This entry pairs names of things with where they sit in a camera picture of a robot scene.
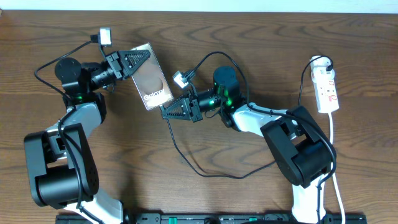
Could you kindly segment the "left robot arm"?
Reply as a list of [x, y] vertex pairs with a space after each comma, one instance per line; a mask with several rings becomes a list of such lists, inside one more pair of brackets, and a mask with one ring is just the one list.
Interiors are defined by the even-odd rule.
[[101, 63], [80, 63], [70, 54], [52, 61], [67, 112], [24, 138], [30, 192], [38, 206], [73, 211], [91, 223], [134, 222], [123, 203], [100, 188], [88, 138], [106, 117], [97, 90], [131, 77], [150, 56], [149, 50], [120, 50]]

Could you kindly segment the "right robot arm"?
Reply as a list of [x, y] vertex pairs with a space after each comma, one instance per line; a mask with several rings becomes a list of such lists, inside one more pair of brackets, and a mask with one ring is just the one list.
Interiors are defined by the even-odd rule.
[[323, 223], [323, 185], [335, 173], [336, 152], [330, 140], [302, 105], [272, 110], [249, 102], [240, 90], [233, 67], [214, 71], [213, 88], [198, 93], [192, 88], [168, 107], [163, 119], [201, 121], [215, 110], [224, 125], [265, 139], [274, 162], [293, 185], [292, 215], [301, 223]]

